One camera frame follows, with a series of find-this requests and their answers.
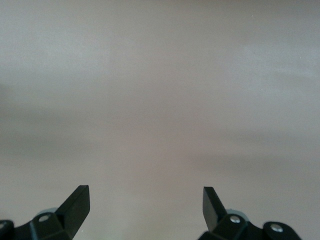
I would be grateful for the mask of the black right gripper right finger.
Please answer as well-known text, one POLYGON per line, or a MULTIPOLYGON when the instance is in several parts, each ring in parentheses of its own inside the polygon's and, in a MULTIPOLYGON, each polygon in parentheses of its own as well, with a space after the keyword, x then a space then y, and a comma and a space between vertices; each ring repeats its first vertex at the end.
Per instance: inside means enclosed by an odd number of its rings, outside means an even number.
POLYGON ((259 228, 241 211, 225 209, 213 187, 203 188, 202 213, 208 231, 200 240, 300 240, 283 222, 268 221, 259 228))

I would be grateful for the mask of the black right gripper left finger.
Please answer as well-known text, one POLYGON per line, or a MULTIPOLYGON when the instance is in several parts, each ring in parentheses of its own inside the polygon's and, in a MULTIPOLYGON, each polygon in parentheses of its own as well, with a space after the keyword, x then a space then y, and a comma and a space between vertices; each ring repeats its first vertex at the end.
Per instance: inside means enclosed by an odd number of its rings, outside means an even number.
POLYGON ((90 188, 78 186, 58 207, 41 211, 29 222, 15 226, 0 221, 2 240, 72 240, 90 212, 90 188))

